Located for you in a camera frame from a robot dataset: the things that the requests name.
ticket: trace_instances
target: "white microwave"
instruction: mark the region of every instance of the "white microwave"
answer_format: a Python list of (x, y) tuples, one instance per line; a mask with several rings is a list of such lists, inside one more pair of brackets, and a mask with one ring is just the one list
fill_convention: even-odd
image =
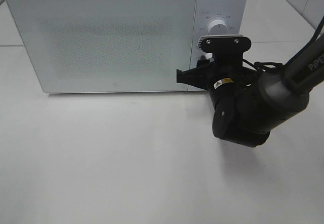
[(46, 93), (195, 90), (203, 35), (238, 34), (246, 0), (6, 0)]

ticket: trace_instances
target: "white knob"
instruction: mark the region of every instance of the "white knob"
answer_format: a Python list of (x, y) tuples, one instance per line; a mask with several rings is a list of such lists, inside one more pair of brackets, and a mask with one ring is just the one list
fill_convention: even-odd
[(217, 18), (213, 20), (208, 25), (208, 34), (209, 35), (223, 35), (228, 32), (227, 21), (222, 18)]

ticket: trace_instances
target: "robotic arm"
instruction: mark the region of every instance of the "robotic arm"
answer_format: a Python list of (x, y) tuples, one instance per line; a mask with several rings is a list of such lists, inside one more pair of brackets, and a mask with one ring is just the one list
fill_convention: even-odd
[(256, 147), (303, 111), (311, 89), (324, 81), (324, 36), (317, 39), (323, 25), (324, 17), (310, 42), (285, 65), (244, 60), (251, 41), (242, 35), (202, 36), (198, 47), (213, 58), (202, 56), (196, 68), (177, 70), (177, 83), (209, 91), (215, 137)]

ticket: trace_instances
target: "white table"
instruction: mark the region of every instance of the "white table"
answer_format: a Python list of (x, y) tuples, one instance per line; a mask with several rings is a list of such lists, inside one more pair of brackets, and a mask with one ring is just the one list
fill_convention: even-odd
[[(245, 58), (285, 62), (313, 29), (248, 0)], [(0, 223), (324, 222), (324, 85), (257, 148), (218, 140), (208, 94), (48, 95), (0, 6)]]

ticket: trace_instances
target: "microwave dial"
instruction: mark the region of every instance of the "microwave dial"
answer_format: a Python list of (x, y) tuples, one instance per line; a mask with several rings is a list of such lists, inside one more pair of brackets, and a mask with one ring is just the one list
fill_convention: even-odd
[(208, 35), (224, 35), (228, 33), (228, 22), (223, 18), (215, 18), (208, 24)]

